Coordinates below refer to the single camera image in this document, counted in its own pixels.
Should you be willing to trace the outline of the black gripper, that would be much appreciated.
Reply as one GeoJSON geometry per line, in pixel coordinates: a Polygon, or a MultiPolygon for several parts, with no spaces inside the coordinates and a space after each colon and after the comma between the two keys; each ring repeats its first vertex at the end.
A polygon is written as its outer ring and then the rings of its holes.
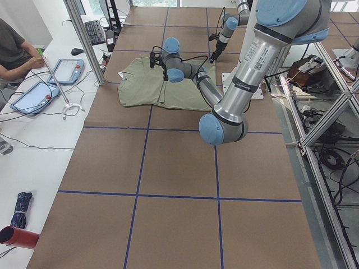
{"type": "Polygon", "coordinates": [[[212,55],[210,57],[211,63],[213,63],[214,61],[216,61],[218,59],[218,57],[221,55],[223,50],[225,50],[226,46],[227,46],[227,43],[217,41],[215,51],[212,53],[212,55]]]}

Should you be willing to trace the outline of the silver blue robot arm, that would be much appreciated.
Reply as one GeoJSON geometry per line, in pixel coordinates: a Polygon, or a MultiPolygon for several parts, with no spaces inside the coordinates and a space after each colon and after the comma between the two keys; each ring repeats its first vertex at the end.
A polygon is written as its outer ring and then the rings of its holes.
{"type": "Polygon", "coordinates": [[[258,1],[254,37],[225,93],[198,64],[180,59],[180,43],[168,38],[163,44],[162,62],[170,82],[191,79],[212,108],[200,118],[199,131],[210,145],[236,142],[248,131],[244,109],[268,73],[280,50],[288,45],[324,40],[329,33],[330,1],[258,1]]]}
{"type": "Polygon", "coordinates": [[[218,57],[227,47],[235,29],[241,25],[247,25],[250,12],[252,9],[253,1],[236,1],[237,14],[227,13],[225,7],[222,8],[217,26],[221,22],[222,31],[219,32],[216,27],[216,32],[209,36],[209,41],[216,40],[215,51],[210,56],[210,63],[217,61],[218,57]]]}

